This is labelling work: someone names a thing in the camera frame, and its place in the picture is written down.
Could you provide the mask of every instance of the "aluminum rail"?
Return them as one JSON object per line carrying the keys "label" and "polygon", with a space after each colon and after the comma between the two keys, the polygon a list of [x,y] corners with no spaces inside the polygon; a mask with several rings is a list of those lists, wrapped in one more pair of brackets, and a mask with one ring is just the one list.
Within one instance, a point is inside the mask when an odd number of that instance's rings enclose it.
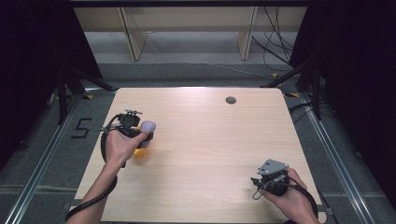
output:
{"label": "aluminum rail", "polygon": [[[309,102],[309,98],[306,93],[301,93],[301,101],[305,104]],[[361,193],[355,183],[353,182],[347,168],[345,167],[343,161],[341,160],[340,156],[338,155],[337,150],[335,149],[334,145],[332,144],[332,140],[330,136],[327,134],[326,129],[324,128],[322,122],[317,120],[314,113],[311,109],[305,108],[308,113],[308,117],[312,122],[312,125],[315,128],[315,131],[318,134],[320,142],[324,146],[324,149],[332,162],[332,166],[337,173],[338,178],[340,179],[341,185],[343,186],[344,190],[346,191],[346,196],[349,198],[355,212],[361,221],[361,223],[375,223],[373,215],[370,213],[369,208],[367,206],[366,201],[361,196]]]}
{"label": "aluminum rail", "polygon": [[49,144],[47,145],[43,155],[41,156],[40,161],[38,162],[37,166],[35,167],[35,170],[33,171],[32,175],[30,176],[30,179],[26,183],[26,185],[23,188],[23,191],[21,192],[20,197],[18,200],[15,202],[13,207],[11,208],[8,217],[7,217],[7,224],[17,224],[21,222],[21,219],[26,212],[26,209],[32,201],[33,196],[35,195],[35,190],[47,170],[47,167],[50,164],[50,161],[53,157],[53,154],[55,153],[60,140],[62,139],[62,136],[64,134],[64,130],[67,127],[71,115],[73,114],[73,111],[75,110],[78,102],[81,99],[81,95],[76,94],[72,101],[70,102],[70,105],[68,107],[69,113],[64,119],[64,122],[59,124],[58,127],[56,128],[53,136],[51,137]]}

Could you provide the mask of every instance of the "cord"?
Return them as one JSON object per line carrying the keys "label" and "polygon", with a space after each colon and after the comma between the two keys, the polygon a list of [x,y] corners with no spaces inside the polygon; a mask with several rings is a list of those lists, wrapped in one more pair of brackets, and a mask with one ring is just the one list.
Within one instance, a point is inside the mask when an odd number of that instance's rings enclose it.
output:
{"label": "cord", "polygon": [[314,212],[315,217],[318,218],[318,205],[315,202],[314,197],[312,197],[312,195],[308,192],[308,190],[304,189],[299,184],[291,185],[291,184],[283,184],[283,183],[277,183],[277,182],[275,184],[279,185],[279,186],[286,186],[286,187],[289,187],[289,188],[292,188],[292,189],[297,189],[298,191],[300,191],[308,199],[308,201],[311,203],[312,211]]}
{"label": "cord", "polygon": [[274,46],[276,46],[276,47],[278,47],[278,48],[280,48],[280,49],[283,48],[282,46],[280,46],[280,45],[276,44],[274,41],[272,41],[271,38],[268,37],[268,35],[267,35],[265,32],[263,32],[263,33],[264,33],[265,37],[268,39],[268,41],[269,41],[271,44],[273,44]]}
{"label": "cord", "polygon": [[[161,56],[163,56],[163,54],[162,54],[159,50],[157,50],[156,48],[154,48],[154,47],[151,45],[151,43],[149,42],[148,39],[146,40],[146,42],[147,42],[147,43],[149,44],[149,46],[150,46],[152,49],[154,49],[158,54],[160,54]],[[164,60],[165,62],[167,62],[167,63],[186,63],[186,62],[170,62],[170,61],[167,61],[167,60],[165,60],[165,59],[163,59],[163,60]],[[257,76],[260,76],[260,77],[265,77],[265,78],[268,78],[268,79],[273,79],[272,77],[269,77],[269,76],[266,76],[266,75],[262,75],[262,74],[260,74],[260,73],[241,71],[241,70],[237,70],[237,69],[234,69],[234,68],[231,68],[231,67],[220,66],[220,65],[214,65],[213,63],[203,63],[203,64],[209,65],[209,66],[212,66],[212,67],[216,67],[216,68],[229,69],[229,70],[232,70],[232,71],[235,71],[235,72],[238,72],[238,73],[249,74],[249,75],[257,75]]]}
{"label": "cord", "polygon": [[[324,204],[326,204],[327,208],[330,208],[329,204],[327,203],[327,200],[325,199],[325,197],[323,196],[322,192],[318,189],[317,186],[317,190],[318,190],[318,194],[319,197],[322,199],[322,201],[324,202]],[[337,217],[335,216],[335,214],[332,214],[332,218],[334,219],[335,224],[339,224]]]}
{"label": "cord", "polygon": [[293,124],[297,123],[297,121],[299,121],[300,119],[302,119],[306,114],[308,114],[308,113],[311,112],[311,111],[312,111],[312,108],[309,109],[308,111],[305,111],[305,113],[303,113],[299,118],[297,118],[297,120],[295,120],[295,121],[293,122]]}
{"label": "cord", "polygon": [[271,19],[269,13],[268,13],[266,7],[264,7],[264,10],[265,10],[265,13],[266,13],[266,15],[267,15],[268,20],[269,20],[270,23],[271,23],[272,28],[273,28],[270,37],[268,37],[267,35],[265,35],[265,36],[267,37],[268,42],[270,42],[273,33],[275,33],[275,34],[277,35],[279,41],[280,41],[281,48],[283,49],[283,52],[284,52],[284,54],[285,54],[285,57],[287,58],[287,60],[289,60],[290,53],[287,51],[287,48],[286,48],[284,42],[287,43],[287,44],[290,45],[290,46],[292,46],[292,44],[290,44],[288,41],[286,41],[286,40],[282,37],[282,35],[280,34],[279,19],[278,19],[278,16],[279,16],[279,7],[275,7],[275,11],[276,11],[276,20],[275,20],[275,22],[272,21],[272,19]]}
{"label": "cord", "polygon": [[297,110],[298,108],[301,108],[303,106],[306,106],[306,105],[312,105],[312,101],[308,102],[308,103],[305,103],[305,104],[292,106],[291,108],[289,108],[289,113],[292,115],[295,110]]}
{"label": "cord", "polygon": [[[314,197],[308,192],[308,190],[304,189],[295,179],[293,179],[289,176],[288,176],[288,178],[291,179],[292,181],[294,181],[296,184],[295,185],[284,184],[284,183],[275,182],[274,180],[272,180],[272,182],[274,182],[275,185],[285,186],[285,187],[296,189],[296,190],[300,191],[306,197],[306,199],[308,199],[308,201],[311,203],[312,211],[314,212],[315,217],[318,218],[318,205],[315,202]],[[266,185],[258,188],[257,191],[253,194],[252,198],[254,200],[259,200],[262,195],[260,194],[259,197],[255,197],[255,195],[259,192],[260,189],[264,189],[265,187],[266,187]]]}
{"label": "cord", "polygon": [[254,36],[251,37],[260,47],[262,47],[262,49],[268,51],[269,53],[271,53],[272,55],[274,55],[275,57],[277,57],[280,61],[282,61],[283,63],[289,63],[288,61],[284,60],[283,58],[281,58],[279,55],[277,55],[275,52],[271,51],[270,49],[266,48],[265,46],[263,46],[261,43],[259,43],[259,41],[256,40],[256,38],[254,38]]}
{"label": "cord", "polygon": [[79,206],[73,208],[70,212],[67,213],[65,220],[67,221],[70,217],[72,217],[73,215],[77,214],[78,212],[96,204],[99,203],[100,201],[102,201],[105,197],[107,197],[108,194],[111,193],[111,191],[113,191],[113,189],[117,186],[117,176],[116,178],[114,178],[113,182],[111,183],[110,187],[108,187],[107,190],[105,190],[105,192],[103,192],[102,194],[100,194],[99,196],[97,196],[94,199],[91,199],[85,203],[80,204]]}

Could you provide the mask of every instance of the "yellow object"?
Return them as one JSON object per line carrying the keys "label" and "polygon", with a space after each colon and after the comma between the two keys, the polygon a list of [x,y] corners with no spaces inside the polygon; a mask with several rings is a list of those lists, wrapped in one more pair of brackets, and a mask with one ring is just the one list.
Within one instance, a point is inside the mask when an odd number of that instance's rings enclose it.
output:
{"label": "yellow object", "polygon": [[142,158],[142,157],[145,156],[145,154],[146,154],[146,150],[143,149],[143,148],[137,148],[137,149],[134,151],[134,157],[135,157],[135,158]]}

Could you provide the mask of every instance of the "human hand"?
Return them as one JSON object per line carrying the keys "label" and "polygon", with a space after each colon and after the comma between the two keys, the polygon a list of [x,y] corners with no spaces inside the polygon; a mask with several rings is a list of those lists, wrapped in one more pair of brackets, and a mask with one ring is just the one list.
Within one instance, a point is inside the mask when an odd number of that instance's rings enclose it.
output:
{"label": "human hand", "polygon": [[[297,174],[294,169],[288,168],[288,176],[297,181],[297,183],[304,189],[306,184]],[[289,183],[291,185],[297,184],[290,178]],[[260,190],[262,196],[268,201],[272,202],[280,211],[290,220],[296,223],[319,223],[316,219],[314,212],[312,211],[311,203],[308,199],[298,190],[288,188],[286,193],[282,196],[275,196],[274,194],[267,192],[263,189]]]}
{"label": "human hand", "polygon": [[118,130],[108,133],[106,138],[106,163],[115,162],[120,167],[134,155],[134,150],[143,142],[149,133],[142,132],[134,138],[129,138]]}

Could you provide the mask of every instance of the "metal frame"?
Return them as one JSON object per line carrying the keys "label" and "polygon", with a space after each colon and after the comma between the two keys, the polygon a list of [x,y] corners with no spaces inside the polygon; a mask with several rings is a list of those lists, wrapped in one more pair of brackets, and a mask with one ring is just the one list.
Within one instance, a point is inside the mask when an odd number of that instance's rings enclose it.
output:
{"label": "metal frame", "polygon": [[47,148],[45,149],[43,155],[41,156],[40,161],[38,162],[35,170],[30,176],[28,182],[23,188],[21,195],[18,200],[12,206],[10,213],[8,214],[6,223],[20,223],[21,219],[30,203],[32,201],[33,196],[35,195],[35,189],[37,188],[42,176],[44,175],[47,167],[50,164],[50,161],[59,146],[59,143],[64,135],[65,128],[67,127],[70,117],[78,105],[78,102],[81,99],[81,95],[75,95],[70,102],[68,110],[70,113],[64,118],[64,122],[58,125],[55,130],[54,135],[51,137]]}
{"label": "metal frame", "polygon": [[338,0],[69,0],[61,1],[59,4],[70,7],[309,7],[338,2]]}
{"label": "metal frame", "polygon": [[[301,93],[300,95],[301,101],[304,104],[310,102],[306,93]],[[322,143],[327,153],[327,156],[329,157],[332,166],[337,173],[338,178],[340,179],[341,185],[346,191],[347,197],[349,198],[353,208],[355,209],[359,220],[361,221],[361,223],[375,223],[374,217],[369,211],[366,201],[361,196],[358,187],[355,185],[352,177],[349,175],[347,168],[345,167],[343,161],[338,155],[337,149],[332,144],[332,140],[327,134],[322,122],[316,119],[316,116],[311,111],[311,109],[306,108],[306,112],[308,113],[308,117],[311,120],[311,123],[318,134],[320,142]]]}

